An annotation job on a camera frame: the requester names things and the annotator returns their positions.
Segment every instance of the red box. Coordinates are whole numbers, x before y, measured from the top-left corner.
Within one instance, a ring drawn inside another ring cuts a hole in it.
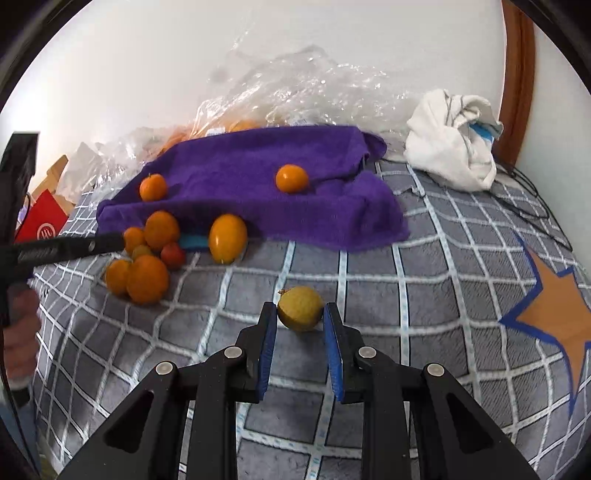
[[[15,239],[16,243],[43,240],[57,236],[68,220],[67,215],[53,198],[49,190],[45,190],[31,205]]]

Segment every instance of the white towel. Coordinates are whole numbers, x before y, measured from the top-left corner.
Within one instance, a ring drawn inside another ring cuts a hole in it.
[[[503,124],[488,100],[476,95],[428,92],[407,122],[404,158],[456,190],[489,190],[496,175],[492,139]]]

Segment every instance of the tomato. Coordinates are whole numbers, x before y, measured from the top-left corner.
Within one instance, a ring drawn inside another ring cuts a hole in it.
[[[177,242],[172,242],[164,245],[160,252],[160,258],[169,270],[178,270],[185,264],[187,255]]]

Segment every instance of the plastic bag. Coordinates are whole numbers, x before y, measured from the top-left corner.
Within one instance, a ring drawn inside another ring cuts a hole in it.
[[[223,78],[249,63],[238,51],[228,56],[229,65],[216,69],[210,83],[220,83],[216,76]],[[401,153],[406,121],[417,104],[418,98],[388,73],[338,64],[312,46],[256,65],[226,95],[203,102],[184,140],[213,129],[221,133],[284,125],[354,125],[381,136],[390,153]]]
[[[354,125],[379,135],[389,155],[402,153],[406,121],[418,104],[393,76],[374,68],[338,64],[319,47],[271,61],[256,61],[233,48],[209,79],[210,96],[195,120],[155,135],[150,129],[100,147],[103,169],[90,204],[114,196],[147,161],[195,138],[251,128]],[[214,95],[214,91],[223,92]]]
[[[102,164],[101,157],[88,145],[81,143],[78,150],[69,155],[66,168],[57,183],[56,194],[68,202],[78,203],[80,196],[94,186]]]
[[[160,154],[174,130],[137,128],[113,142],[96,144],[100,167],[93,172],[92,183],[95,189],[89,205],[96,208],[101,201],[113,198],[139,173],[146,162]]]

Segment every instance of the orange star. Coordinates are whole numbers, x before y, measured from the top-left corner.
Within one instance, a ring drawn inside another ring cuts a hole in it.
[[[570,382],[570,412],[579,392],[585,354],[591,347],[591,311],[577,286],[573,268],[557,274],[538,255],[524,247],[536,285],[500,322],[557,345],[564,355]]]

